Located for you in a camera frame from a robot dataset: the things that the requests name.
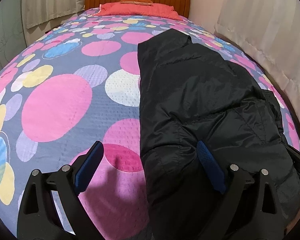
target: bed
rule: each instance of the bed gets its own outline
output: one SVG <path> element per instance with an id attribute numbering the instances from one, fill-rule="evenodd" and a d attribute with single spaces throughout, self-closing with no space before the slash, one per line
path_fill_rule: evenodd
<path id="1" fill-rule="evenodd" d="M 84 13 L 41 37 L 0 72 L 0 218 L 13 234 L 31 171 L 56 171 L 100 140 L 105 156 L 79 196 L 83 206 L 105 239 L 151 239 L 139 158 L 137 45 L 170 28 L 241 65 L 261 88 L 273 91 L 288 143 L 300 150 L 280 94 L 242 51 L 187 19 L 190 0 L 154 0 L 178 4 L 183 20 L 97 15 L 100 3 L 113 1 L 118 0 L 86 0 Z"/>

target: brown pillow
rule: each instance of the brown pillow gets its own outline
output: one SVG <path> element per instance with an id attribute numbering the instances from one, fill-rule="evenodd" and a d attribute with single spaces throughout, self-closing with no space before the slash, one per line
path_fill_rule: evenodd
<path id="1" fill-rule="evenodd" d="M 138 5 L 152 5 L 153 2 L 151 0 L 121 0 L 120 3 L 132 3 Z"/>

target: blue gripper pad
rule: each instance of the blue gripper pad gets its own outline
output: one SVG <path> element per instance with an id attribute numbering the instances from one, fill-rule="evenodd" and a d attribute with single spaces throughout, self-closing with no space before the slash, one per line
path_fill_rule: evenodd
<path id="1" fill-rule="evenodd" d="M 224 194 L 226 192 L 225 174 L 203 141 L 197 143 L 196 151 L 198 159 L 210 179 L 213 188 Z"/>
<path id="2" fill-rule="evenodd" d="M 77 194 L 86 191 L 103 158 L 103 151 L 102 143 L 96 142 L 85 155 L 81 155 L 75 160 L 74 165 L 77 163 L 80 165 L 80 162 L 83 162 L 74 176 L 74 191 Z"/>

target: black jacket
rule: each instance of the black jacket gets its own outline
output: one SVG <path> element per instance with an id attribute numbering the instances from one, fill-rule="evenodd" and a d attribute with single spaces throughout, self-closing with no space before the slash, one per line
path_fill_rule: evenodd
<path id="1" fill-rule="evenodd" d="M 300 179 L 284 145 L 280 107 L 243 67 L 176 30 L 138 45 L 140 157 L 156 240 L 196 239 L 222 200 L 196 156 L 267 169 L 285 226 L 300 208 Z"/>

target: metal screw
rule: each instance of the metal screw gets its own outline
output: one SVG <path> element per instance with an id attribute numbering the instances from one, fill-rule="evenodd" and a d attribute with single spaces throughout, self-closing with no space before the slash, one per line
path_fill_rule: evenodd
<path id="1" fill-rule="evenodd" d="M 239 169 L 239 167 L 235 164 L 231 164 L 230 169 L 233 170 L 233 171 L 237 171 Z"/>
<path id="2" fill-rule="evenodd" d="M 263 175 L 268 175 L 268 174 L 269 174 L 269 172 L 268 172 L 266 169 L 262 169 L 262 170 L 261 170 L 261 173 L 262 173 Z"/>
<path id="3" fill-rule="evenodd" d="M 32 176 L 37 176 L 39 174 L 39 170 L 33 170 L 31 174 Z"/>
<path id="4" fill-rule="evenodd" d="M 63 165 L 61 170 L 62 171 L 69 171 L 70 170 L 70 165 Z"/>

